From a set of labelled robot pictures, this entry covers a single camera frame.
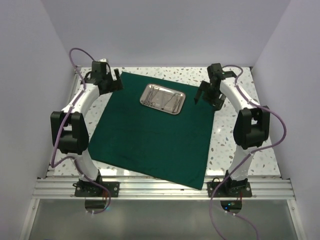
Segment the dark green surgical cloth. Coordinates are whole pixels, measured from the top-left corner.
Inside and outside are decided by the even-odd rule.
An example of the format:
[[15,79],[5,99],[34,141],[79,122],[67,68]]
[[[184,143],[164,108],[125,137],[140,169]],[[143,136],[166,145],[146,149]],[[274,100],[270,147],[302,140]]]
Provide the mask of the dark green surgical cloth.
[[[90,139],[91,158],[200,190],[204,183],[214,110],[194,102],[197,87],[123,72],[123,90],[114,92]],[[179,114],[165,113],[140,103],[148,84],[186,95]]]

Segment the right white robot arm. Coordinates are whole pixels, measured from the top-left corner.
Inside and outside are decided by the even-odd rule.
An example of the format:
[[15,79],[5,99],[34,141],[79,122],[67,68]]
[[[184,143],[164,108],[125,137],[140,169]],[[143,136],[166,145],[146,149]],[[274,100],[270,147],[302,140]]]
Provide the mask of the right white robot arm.
[[241,190],[240,183],[247,180],[256,151],[269,138],[270,113],[268,107],[260,106],[238,84],[239,76],[234,71],[224,71],[220,63],[213,63],[207,67],[207,73],[209,82],[200,83],[194,102],[202,98],[219,111],[228,100],[237,113],[233,128],[236,150],[222,185],[223,192],[232,197]]

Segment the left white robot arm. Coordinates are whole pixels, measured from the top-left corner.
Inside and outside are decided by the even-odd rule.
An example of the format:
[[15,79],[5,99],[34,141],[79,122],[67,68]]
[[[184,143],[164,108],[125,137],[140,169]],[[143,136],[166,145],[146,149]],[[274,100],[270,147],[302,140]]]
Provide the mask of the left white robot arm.
[[100,171],[89,154],[89,132],[85,116],[98,97],[122,90],[123,83],[119,70],[112,72],[106,59],[92,61],[91,71],[83,80],[72,100],[62,110],[50,115],[53,145],[50,166],[55,168],[64,160],[71,159],[79,180],[88,182],[87,192],[96,197],[103,193],[104,184],[98,180]]

